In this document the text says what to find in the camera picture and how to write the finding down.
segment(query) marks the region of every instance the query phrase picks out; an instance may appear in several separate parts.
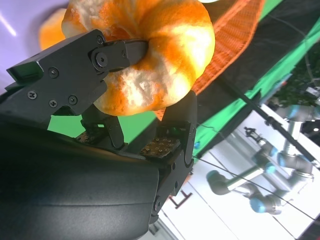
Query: orange mesh net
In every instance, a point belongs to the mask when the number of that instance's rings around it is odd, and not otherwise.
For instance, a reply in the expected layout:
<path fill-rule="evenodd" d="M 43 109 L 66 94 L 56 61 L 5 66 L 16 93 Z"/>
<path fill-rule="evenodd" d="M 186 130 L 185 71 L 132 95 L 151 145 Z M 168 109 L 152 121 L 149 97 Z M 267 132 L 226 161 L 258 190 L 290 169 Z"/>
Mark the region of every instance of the orange mesh net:
<path fill-rule="evenodd" d="M 198 95 L 247 48 L 253 38 L 265 0 L 219 0 L 205 3 L 214 33 L 215 50 L 210 64 L 192 90 Z M 156 111 L 162 119 L 165 109 Z"/>

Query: wire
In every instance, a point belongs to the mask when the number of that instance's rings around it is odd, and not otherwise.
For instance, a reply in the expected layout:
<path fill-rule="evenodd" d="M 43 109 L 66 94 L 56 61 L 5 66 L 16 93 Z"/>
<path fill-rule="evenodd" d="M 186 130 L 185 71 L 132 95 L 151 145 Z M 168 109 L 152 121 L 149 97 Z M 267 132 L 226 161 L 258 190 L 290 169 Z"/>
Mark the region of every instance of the wire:
<path fill-rule="evenodd" d="M 307 72 L 309 74 L 311 82 L 314 83 L 315 86 L 317 86 L 318 83 L 316 81 L 320 80 L 320 78 L 319 77 L 315 78 L 313 73 L 312 73 L 312 70 L 310 68 L 310 61 L 309 61 L 309 55 L 308 55 L 309 46 L 308 46 L 308 43 L 307 43 L 307 35 L 303 31 L 298 29 L 297 27 L 293 26 L 291 23 L 289 23 L 289 22 L 287 22 L 285 20 L 282 20 L 282 19 L 280 19 L 280 18 L 278 18 L 276 16 L 273 16 L 271 14 L 269 14 L 269 16 L 270 16 L 270 18 L 272 18 L 274 20 L 277 20 L 278 22 L 281 22 L 281 23 L 287 25 L 288 27 L 292 28 L 293 30 L 296 30 L 298 33 L 300 33 L 304 37 L 303 40 L 304 40 L 304 44 L 305 44 L 305 47 L 306 47 L 306 50 L 307 50 L 306 54 L 304 55 L 304 61 L 305 61 L 305 65 L 306 65 L 306 70 L 307 70 Z"/>
<path fill-rule="evenodd" d="M 202 161 L 202 162 L 204 162 L 204 163 L 206 163 L 206 164 L 209 164 L 209 165 L 211 165 L 211 166 L 214 166 L 214 167 L 216 167 L 216 168 L 218 168 L 218 169 L 220 169 L 220 170 L 222 170 L 222 171 L 225 171 L 225 172 L 227 172 L 227 173 L 229 173 L 229 174 L 231 174 L 231 175 L 235 175 L 235 176 L 238 177 L 238 178 L 241 178 L 241 179 L 243 179 L 243 180 L 246 180 L 247 182 L 256 185 L 257 187 L 259 187 L 259 188 L 267 191 L 268 193 L 270 193 L 270 194 L 272 194 L 272 195 L 275 195 L 276 197 L 278 197 L 279 199 L 285 201 L 287 204 L 289 204 L 290 206 L 292 206 L 293 208 L 295 208 L 296 210 L 298 210 L 298 211 L 301 212 L 302 214 L 306 215 L 306 216 L 307 216 L 308 218 L 310 218 L 311 220 L 315 221 L 316 224 L 320 224 L 320 221 L 318 221 L 317 219 L 313 218 L 312 216 L 310 216 L 310 215 L 307 214 L 306 212 L 304 212 L 304 211 L 302 211 L 301 209 L 299 209 L 298 207 L 294 206 L 291 202 L 285 200 L 283 197 L 279 196 L 278 194 L 275 194 L 274 192 L 270 191 L 269 189 L 267 189 L 267 188 L 265 188 L 265 187 L 263 187 L 263 186 L 255 183 L 255 182 L 253 182 L 253 181 L 251 181 L 251 180 L 249 180 L 249 179 L 246 179 L 246 178 L 244 178 L 244 177 L 242 177 L 242 176 L 240 176 L 240 175 L 238 175 L 238 174 L 235 174 L 235 173 L 233 173 L 233 172 L 231 172 L 231 171 L 229 171 L 229 170 L 227 170 L 227 169 L 224 169 L 223 167 L 220 167 L 220 166 L 218 166 L 218 165 L 215 165 L 215 164 L 213 164 L 213 163 L 211 163 L 211 162 L 208 162 L 208 161 L 206 161 L 206 160 L 203 160 L 203 159 L 201 159 L 201 158 L 199 158 L 199 157 L 196 157 L 196 156 L 193 156 L 193 157 L 196 158 L 196 159 L 198 159 L 198 160 L 200 160 L 200 161 Z"/>

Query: orange object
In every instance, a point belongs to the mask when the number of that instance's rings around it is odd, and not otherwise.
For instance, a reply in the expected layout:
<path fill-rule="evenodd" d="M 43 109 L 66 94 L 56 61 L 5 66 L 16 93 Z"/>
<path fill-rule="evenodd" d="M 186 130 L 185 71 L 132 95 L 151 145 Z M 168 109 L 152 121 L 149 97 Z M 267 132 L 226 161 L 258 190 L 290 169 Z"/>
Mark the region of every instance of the orange object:
<path fill-rule="evenodd" d="M 204 3 L 215 34 L 215 50 L 210 64 L 192 90 L 198 95 L 230 66 L 253 38 L 265 0 L 219 0 Z M 156 111 L 161 120 L 165 109 Z"/>
<path fill-rule="evenodd" d="M 65 8 L 57 10 L 46 20 L 39 30 L 39 44 L 45 50 L 65 39 L 61 29 L 61 23 L 66 13 Z"/>
<path fill-rule="evenodd" d="M 110 73 L 94 103 L 102 112 L 133 115 L 168 107 L 192 88 L 214 54 L 209 14 L 197 0 L 71 0 L 62 22 L 69 38 L 92 29 L 107 41 L 148 40 L 136 65 Z"/>

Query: black screw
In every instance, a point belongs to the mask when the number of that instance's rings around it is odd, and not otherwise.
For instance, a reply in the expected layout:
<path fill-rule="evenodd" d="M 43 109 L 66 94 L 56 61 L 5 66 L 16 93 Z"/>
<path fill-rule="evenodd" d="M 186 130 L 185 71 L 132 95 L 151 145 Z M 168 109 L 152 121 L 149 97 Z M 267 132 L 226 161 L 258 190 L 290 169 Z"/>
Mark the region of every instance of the black screw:
<path fill-rule="evenodd" d="M 55 79 L 59 76 L 59 71 L 55 67 L 50 67 L 48 69 L 48 73 L 49 73 L 50 78 L 53 78 L 53 79 Z"/>
<path fill-rule="evenodd" d="M 58 105 L 58 103 L 56 100 L 50 100 L 49 105 L 50 105 L 50 107 L 55 108 Z"/>
<path fill-rule="evenodd" d="M 103 52 L 99 52 L 96 56 L 95 56 L 95 61 L 96 63 L 104 68 L 105 66 L 108 65 L 108 58 L 107 56 L 103 53 Z"/>
<path fill-rule="evenodd" d="M 76 105 L 77 102 L 78 102 L 78 99 L 76 96 L 74 96 L 74 95 L 69 96 L 69 104 Z"/>
<path fill-rule="evenodd" d="M 28 98 L 31 100 L 35 100 L 37 98 L 37 93 L 35 91 L 28 91 Z"/>
<path fill-rule="evenodd" d="M 96 36 L 96 42 L 98 44 L 103 44 L 105 42 L 104 38 L 100 35 Z"/>
<path fill-rule="evenodd" d="M 160 196 L 156 196 L 155 201 L 153 203 L 153 210 L 157 212 L 160 206 L 161 206 Z"/>

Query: orange and white bagel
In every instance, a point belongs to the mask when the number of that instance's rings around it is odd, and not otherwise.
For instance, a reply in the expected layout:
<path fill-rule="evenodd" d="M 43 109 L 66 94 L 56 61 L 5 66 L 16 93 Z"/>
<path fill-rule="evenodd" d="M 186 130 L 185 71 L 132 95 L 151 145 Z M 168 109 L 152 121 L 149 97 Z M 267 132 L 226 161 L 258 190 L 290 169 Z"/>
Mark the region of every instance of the orange and white bagel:
<path fill-rule="evenodd" d="M 138 64 L 104 79 L 107 91 L 94 104 L 114 116 L 175 104 L 214 54 L 213 26 L 198 0 L 70 0 L 62 21 L 65 37 L 93 29 L 102 31 L 107 41 L 149 41 Z"/>

